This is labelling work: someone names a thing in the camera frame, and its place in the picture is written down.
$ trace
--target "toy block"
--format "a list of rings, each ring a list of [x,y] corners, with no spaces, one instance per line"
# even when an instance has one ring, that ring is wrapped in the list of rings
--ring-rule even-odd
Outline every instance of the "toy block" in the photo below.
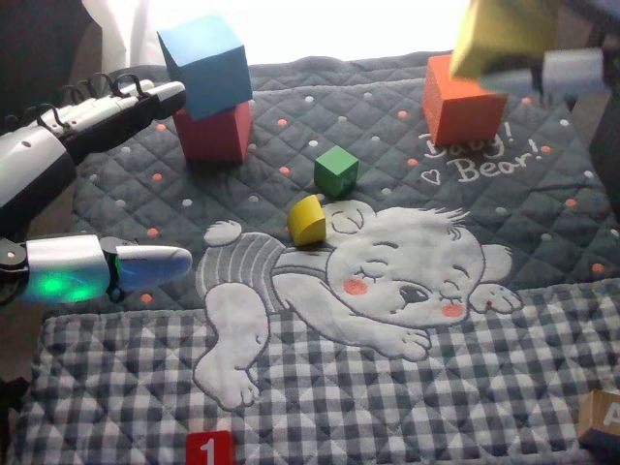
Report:
[[[620,452],[620,394],[593,390],[585,396],[577,439],[584,446]]]
[[[289,212],[289,233],[297,247],[326,240],[326,216],[319,198],[309,196],[299,201]]]
[[[192,120],[181,109],[172,118],[188,162],[243,163],[252,129],[249,102],[210,118]]]
[[[314,162],[314,183],[332,197],[339,197],[356,184],[359,160],[335,146]]]
[[[245,47],[219,16],[207,15],[159,31],[158,37],[170,79],[185,84],[192,119],[252,99]]]
[[[428,59],[422,107],[436,145],[493,140],[507,95],[482,89],[475,81],[452,78],[450,55]]]
[[[472,0],[463,18],[450,74],[478,80],[507,56],[541,56],[555,46],[558,0]]]
[[[233,465],[233,435],[230,431],[188,434],[185,443],[185,464]]]

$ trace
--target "red cube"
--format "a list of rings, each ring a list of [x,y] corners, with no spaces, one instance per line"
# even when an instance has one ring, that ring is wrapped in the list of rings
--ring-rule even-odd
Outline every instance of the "red cube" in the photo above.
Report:
[[[233,465],[234,441],[230,431],[187,435],[185,465]]]
[[[173,119],[188,162],[243,163],[245,160],[252,129],[249,102],[197,121],[184,108]]]
[[[428,59],[422,106],[435,145],[494,140],[507,95],[482,89],[474,80],[450,77],[451,55]]]

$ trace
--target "block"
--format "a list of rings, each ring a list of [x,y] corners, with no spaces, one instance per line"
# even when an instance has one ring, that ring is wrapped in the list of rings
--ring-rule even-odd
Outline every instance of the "block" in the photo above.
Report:
[[[506,94],[450,76],[450,55],[428,59],[422,107],[436,145],[493,140],[502,122]]]
[[[230,431],[188,434],[185,443],[185,464],[233,465],[233,435]]]
[[[558,12],[558,0],[472,0],[461,24],[450,74],[478,80],[507,55],[543,55],[555,46]]]
[[[198,121],[192,120],[185,108],[172,118],[188,162],[243,163],[245,160],[252,129],[249,102]]]
[[[356,185],[359,160],[335,146],[314,162],[314,183],[332,197],[340,197]]]
[[[185,84],[192,119],[252,99],[245,47],[221,17],[203,16],[157,34],[170,79]]]
[[[577,439],[584,446],[620,452],[620,394],[593,390],[585,396]]]
[[[289,233],[297,247],[326,240],[326,216],[319,198],[309,196],[299,201],[289,212]]]

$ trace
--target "small green block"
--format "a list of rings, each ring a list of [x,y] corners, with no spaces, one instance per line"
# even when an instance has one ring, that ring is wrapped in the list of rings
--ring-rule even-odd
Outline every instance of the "small green block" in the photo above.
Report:
[[[335,146],[314,162],[314,183],[332,197],[340,197],[356,185],[359,160]]]

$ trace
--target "white curtain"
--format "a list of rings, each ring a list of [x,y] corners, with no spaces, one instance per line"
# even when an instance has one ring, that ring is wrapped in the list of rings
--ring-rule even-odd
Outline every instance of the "white curtain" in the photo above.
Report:
[[[469,0],[82,0],[103,29],[103,70],[164,64],[156,31],[222,15],[248,62],[342,60],[451,49]]]

